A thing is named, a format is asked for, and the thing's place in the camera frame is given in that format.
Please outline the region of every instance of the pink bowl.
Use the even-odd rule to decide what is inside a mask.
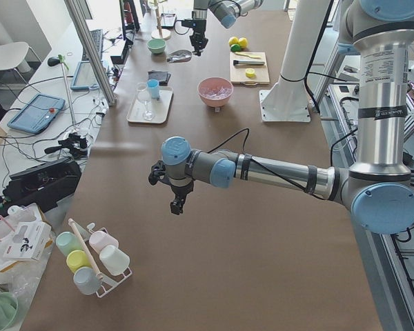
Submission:
[[[209,107],[224,106],[233,93],[233,85],[230,81],[221,77],[204,79],[198,85],[198,94],[201,100]]]

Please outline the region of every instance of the green mug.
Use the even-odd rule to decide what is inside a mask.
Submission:
[[[0,331],[11,326],[17,315],[18,302],[9,292],[0,293]]]

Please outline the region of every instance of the white tray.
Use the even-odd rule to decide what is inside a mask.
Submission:
[[[131,123],[164,123],[167,119],[172,97],[172,88],[169,88],[168,86],[159,87],[159,100],[152,99],[152,102],[150,103],[150,108],[155,113],[155,117],[151,121],[143,119],[143,113],[146,108],[144,104],[138,102],[137,98],[135,97],[135,100],[132,102],[132,105],[127,113],[127,120]]]

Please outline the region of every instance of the white chair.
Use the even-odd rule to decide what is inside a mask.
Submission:
[[[17,70],[17,66],[23,62],[25,59],[28,50],[31,50],[33,55],[40,61],[39,56],[34,52],[34,50],[24,41],[18,41],[16,43],[7,43],[5,45],[0,45],[0,70],[14,70],[20,78],[28,84],[28,82],[23,78],[21,73]]]

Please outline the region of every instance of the brown tabletop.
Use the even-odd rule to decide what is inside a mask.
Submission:
[[[177,24],[179,32],[185,29]],[[206,77],[229,78],[228,38],[266,52],[277,81],[290,21],[284,12],[253,11],[229,30],[208,21],[208,46],[187,63],[167,63],[146,48],[152,26],[135,39],[72,207],[86,225],[105,226],[130,255],[134,275],[108,296],[84,296],[54,249],[22,330],[381,330],[347,211],[303,192],[235,179],[227,190],[202,182],[184,214],[170,213],[170,188],[148,183],[162,142],[186,137],[208,150],[241,128],[256,156],[329,166],[319,117],[311,123],[262,123],[258,91],[235,86],[214,113],[197,95]],[[191,50],[172,32],[167,52]],[[126,114],[138,81],[168,70],[174,97],[166,123],[132,125]],[[243,137],[226,147],[240,151]]]

